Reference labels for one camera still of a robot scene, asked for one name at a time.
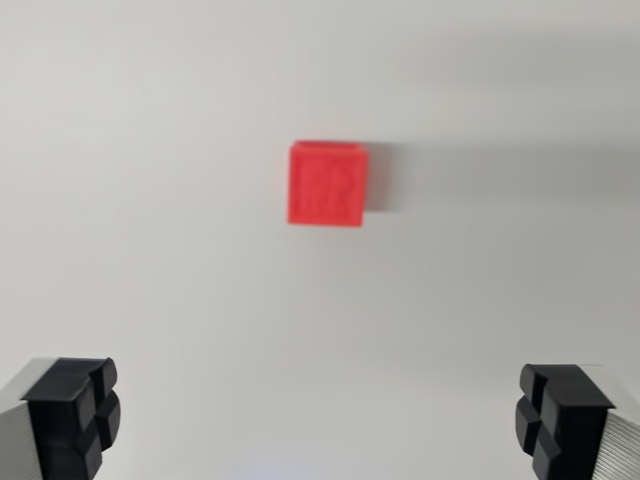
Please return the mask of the gripper right finger with silver black pad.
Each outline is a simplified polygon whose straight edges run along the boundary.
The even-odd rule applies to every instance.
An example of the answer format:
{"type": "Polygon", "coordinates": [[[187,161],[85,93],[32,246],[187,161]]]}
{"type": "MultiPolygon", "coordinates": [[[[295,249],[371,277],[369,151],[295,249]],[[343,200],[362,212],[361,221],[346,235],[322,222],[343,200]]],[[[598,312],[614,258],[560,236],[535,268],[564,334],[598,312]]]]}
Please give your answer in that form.
{"type": "Polygon", "coordinates": [[[639,478],[639,399],[596,365],[526,364],[515,430],[537,478],[639,478]]]}

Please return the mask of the gripper left finger with silver black pad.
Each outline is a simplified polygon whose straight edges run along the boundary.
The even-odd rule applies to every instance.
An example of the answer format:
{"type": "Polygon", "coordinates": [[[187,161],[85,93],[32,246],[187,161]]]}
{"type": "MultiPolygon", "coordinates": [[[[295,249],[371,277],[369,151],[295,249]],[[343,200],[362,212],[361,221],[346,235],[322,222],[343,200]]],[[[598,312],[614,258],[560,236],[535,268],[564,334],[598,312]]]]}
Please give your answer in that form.
{"type": "Polygon", "coordinates": [[[93,479],[116,440],[111,358],[34,358],[1,388],[1,477],[93,479]]]}

